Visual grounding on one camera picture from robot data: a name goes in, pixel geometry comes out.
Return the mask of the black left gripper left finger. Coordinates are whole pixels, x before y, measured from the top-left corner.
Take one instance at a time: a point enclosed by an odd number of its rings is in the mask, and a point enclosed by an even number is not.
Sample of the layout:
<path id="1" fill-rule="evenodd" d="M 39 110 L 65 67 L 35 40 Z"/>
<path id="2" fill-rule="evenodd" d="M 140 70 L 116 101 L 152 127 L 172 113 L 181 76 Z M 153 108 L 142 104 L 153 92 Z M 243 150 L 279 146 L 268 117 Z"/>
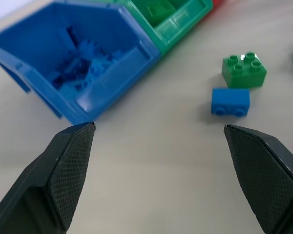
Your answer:
<path id="1" fill-rule="evenodd" d="M 85 183 L 96 125 L 70 126 L 16 179 L 0 202 L 0 234 L 65 234 Z"/>

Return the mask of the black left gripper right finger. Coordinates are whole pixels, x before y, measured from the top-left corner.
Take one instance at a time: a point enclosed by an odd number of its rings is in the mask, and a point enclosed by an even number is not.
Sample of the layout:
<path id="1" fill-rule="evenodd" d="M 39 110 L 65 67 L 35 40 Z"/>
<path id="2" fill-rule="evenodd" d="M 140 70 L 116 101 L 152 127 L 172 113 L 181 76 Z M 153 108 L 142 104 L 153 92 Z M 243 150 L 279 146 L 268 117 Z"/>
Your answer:
<path id="1" fill-rule="evenodd" d="M 225 125 L 239 185 L 266 234 L 293 234 L 293 154 L 274 136 Z"/>

